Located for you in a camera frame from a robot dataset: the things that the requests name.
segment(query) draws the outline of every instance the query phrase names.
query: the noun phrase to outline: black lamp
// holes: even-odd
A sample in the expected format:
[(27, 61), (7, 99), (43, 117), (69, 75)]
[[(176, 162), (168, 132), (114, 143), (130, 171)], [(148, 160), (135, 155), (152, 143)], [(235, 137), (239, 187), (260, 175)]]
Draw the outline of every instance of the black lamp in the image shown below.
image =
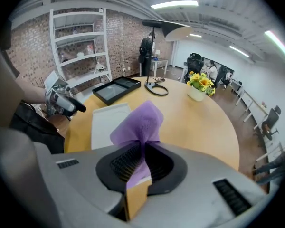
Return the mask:
[[(166, 41), (176, 41), (180, 40), (183, 38), (186, 38), (192, 31), (191, 27), (188, 25), (182, 25), (178, 23), (173, 23), (173, 22), (167, 22), (167, 21), (161, 21), (161, 20), (148, 20), (145, 19), (142, 21), (144, 26), (150, 26), (153, 27), (152, 31), (152, 41), (151, 41), (151, 49), (150, 49), (150, 57), (148, 58), (147, 62), (147, 69), (148, 69), (148, 76), (147, 76), (147, 81), (145, 82), (144, 86), (148, 91), (150, 91), (154, 95), (167, 95), (169, 93), (169, 90), (164, 87), (159, 85), (156, 82), (149, 82), (149, 72), (150, 72), (150, 67), (151, 67), (151, 58), (152, 58), (152, 46), (153, 46), (153, 37), (154, 37), (154, 29), (156, 28), (161, 28), (162, 32), (165, 36)], [(165, 93), (157, 93), (153, 91), (153, 88), (159, 87), (164, 89), (166, 92)]]

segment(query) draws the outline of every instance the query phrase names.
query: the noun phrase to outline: gray sleeve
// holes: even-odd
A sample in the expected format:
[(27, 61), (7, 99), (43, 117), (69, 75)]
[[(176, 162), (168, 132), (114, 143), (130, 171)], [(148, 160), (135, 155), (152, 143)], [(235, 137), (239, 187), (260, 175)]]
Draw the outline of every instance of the gray sleeve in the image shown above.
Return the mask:
[(9, 69), (9, 71), (12, 73), (12, 75), (15, 77), (15, 78), (18, 78), (18, 76), (19, 76), (19, 71), (14, 67), (14, 65), (13, 65), (13, 63), (11, 62), (11, 60), (10, 60), (10, 58), (9, 58), (9, 56), (8, 56), (8, 54), (7, 54), (7, 52), (6, 52), (6, 50), (3, 50), (2, 51), (2, 55), (3, 55), (3, 57), (4, 57), (4, 59), (5, 59), (5, 61), (6, 61), (6, 64), (8, 65), (8, 69)]

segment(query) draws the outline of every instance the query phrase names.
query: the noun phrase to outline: person sitting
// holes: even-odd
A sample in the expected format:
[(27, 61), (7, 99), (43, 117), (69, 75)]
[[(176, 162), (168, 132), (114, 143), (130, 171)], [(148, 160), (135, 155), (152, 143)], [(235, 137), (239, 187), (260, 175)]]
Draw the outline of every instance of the person sitting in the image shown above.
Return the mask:
[(224, 88), (226, 89), (227, 85), (230, 83), (230, 79), (231, 79), (232, 73), (227, 71), (225, 78), (222, 79), (222, 82), (224, 84)]

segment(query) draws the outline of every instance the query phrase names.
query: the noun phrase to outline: robotic hand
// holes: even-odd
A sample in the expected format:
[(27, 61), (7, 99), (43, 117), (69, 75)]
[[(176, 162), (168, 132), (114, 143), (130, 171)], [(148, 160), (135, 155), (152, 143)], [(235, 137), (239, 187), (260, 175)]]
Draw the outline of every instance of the robotic hand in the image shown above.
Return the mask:
[(77, 111), (85, 112), (86, 107), (71, 96), (70, 86), (53, 71), (45, 80), (47, 113), (72, 116)]

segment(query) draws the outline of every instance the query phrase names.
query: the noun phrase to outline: black stand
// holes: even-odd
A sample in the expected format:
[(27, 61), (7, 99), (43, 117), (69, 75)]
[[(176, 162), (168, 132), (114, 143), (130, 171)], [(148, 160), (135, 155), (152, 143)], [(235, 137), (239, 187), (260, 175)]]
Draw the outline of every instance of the black stand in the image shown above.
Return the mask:
[[(152, 59), (152, 47), (153, 47), (153, 38), (154, 38), (154, 29), (155, 27), (153, 27), (153, 31), (152, 31), (152, 40), (151, 40), (151, 49), (150, 49), (150, 57), (148, 58), (148, 62), (147, 62), (147, 72), (148, 72), (148, 75), (147, 75), (147, 81), (144, 83), (144, 86), (146, 87), (146, 89), (154, 94), (154, 95), (159, 95), (159, 96), (164, 96), (164, 95), (167, 95), (169, 93), (169, 90), (164, 87), (164, 86), (161, 86), (159, 85), (158, 83), (156, 82), (149, 82), (149, 73), (150, 73), (150, 68), (151, 68), (151, 59)], [(155, 91), (153, 91), (153, 88), (162, 88), (164, 89), (166, 92), (165, 93), (157, 93)]]

